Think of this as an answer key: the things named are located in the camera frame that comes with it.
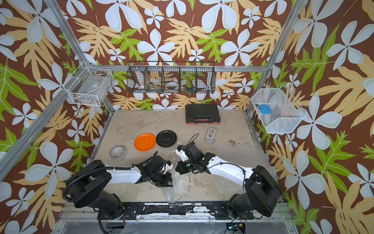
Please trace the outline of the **clear bubble wrap sheet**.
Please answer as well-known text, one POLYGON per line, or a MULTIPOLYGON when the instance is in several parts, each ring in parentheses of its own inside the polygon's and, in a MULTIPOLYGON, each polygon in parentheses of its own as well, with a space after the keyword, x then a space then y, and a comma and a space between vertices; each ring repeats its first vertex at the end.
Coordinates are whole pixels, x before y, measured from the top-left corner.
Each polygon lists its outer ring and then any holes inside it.
MULTIPOLYGON (((241 167, 263 166, 275 181, 279 180, 275 167, 269 163, 268 153, 265 153, 257 143, 215 146, 212 149, 199 147, 198 149, 204 153, 213 153, 241 167)), ((229 200, 232 195, 243 193, 240 185, 219 175, 206 172, 189 172, 181 175, 175 170, 172 170, 171 174, 173 186, 162 188, 167 202, 229 200)))

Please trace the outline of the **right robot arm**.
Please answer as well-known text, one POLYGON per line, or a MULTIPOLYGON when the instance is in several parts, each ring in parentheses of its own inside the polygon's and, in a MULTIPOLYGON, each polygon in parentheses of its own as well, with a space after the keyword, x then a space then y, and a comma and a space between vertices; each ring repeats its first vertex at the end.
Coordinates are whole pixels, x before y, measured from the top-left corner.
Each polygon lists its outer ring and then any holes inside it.
POLYGON ((265 217, 272 216, 281 196, 281 188, 272 175, 263 167, 242 167, 221 159, 212 153, 202 153, 192 141, 179 145, 175 153, 181 159, 176 171, 183 175, 189 172, 208 173, 221 176, 243 189, 226 203, 226 211, 232 219, 246 216, 254 219, 253 211, 265 217))

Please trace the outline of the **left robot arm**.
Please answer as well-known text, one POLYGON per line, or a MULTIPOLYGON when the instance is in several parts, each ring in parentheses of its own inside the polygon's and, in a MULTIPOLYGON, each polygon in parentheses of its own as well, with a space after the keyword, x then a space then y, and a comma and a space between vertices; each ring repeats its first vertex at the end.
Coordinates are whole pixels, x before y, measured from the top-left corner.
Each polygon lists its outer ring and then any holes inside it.
POLYGON ((124 205, 117 195, 104 191, 106 186, 150 182, 160 188, 171 187, 172 169, 173 164, 157 154, 130 167, 109 166, 95 160, 65 181, 62 198, 76 208, 88 206, 116 219, 124 214, 124 205))

